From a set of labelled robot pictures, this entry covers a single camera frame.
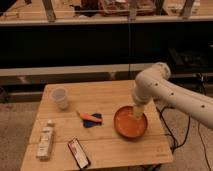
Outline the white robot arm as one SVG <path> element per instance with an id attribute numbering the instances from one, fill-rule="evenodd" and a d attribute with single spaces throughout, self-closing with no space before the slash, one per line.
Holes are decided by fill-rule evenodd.
<path id="1" fill-rule="evenodd" d="M 168 81 L 169 66 L 157 62 L 137 74 L 132 91 L 136 105 L 146 105 L 157 96 L 213 130 L 213 98 L 182 88 Z"/>

